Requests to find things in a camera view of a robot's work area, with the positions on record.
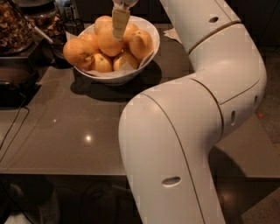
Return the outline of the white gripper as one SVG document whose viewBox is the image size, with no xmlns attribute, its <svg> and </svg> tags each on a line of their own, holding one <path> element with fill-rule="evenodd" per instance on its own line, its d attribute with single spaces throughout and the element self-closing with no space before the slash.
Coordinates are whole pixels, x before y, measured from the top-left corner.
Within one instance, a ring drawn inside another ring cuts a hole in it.
<svg viewBox="0 0 280 224">
<path fill-rule="evenodd" d="M 130 20 L 130 12 L 128 10 L 136 5 L 139 0 L 112 1 L 116 7 L 112 10 L 113 39 L 122 40 L 126 26 Z"/>
</svg>

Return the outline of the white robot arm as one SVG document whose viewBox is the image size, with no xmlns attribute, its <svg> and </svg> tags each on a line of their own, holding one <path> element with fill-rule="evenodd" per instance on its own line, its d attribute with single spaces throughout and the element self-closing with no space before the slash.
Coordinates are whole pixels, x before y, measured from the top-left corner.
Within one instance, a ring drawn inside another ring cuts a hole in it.
<svg viewBox="0 0 280 224">
<path fill-rule="evenodd" d="M 226 224 L 208 157 L 263 98 L 267 74 L 226 0 L 160 0 L 194 72 L 124 108 L 119 144 L 143 224 Z"/>
</svg>

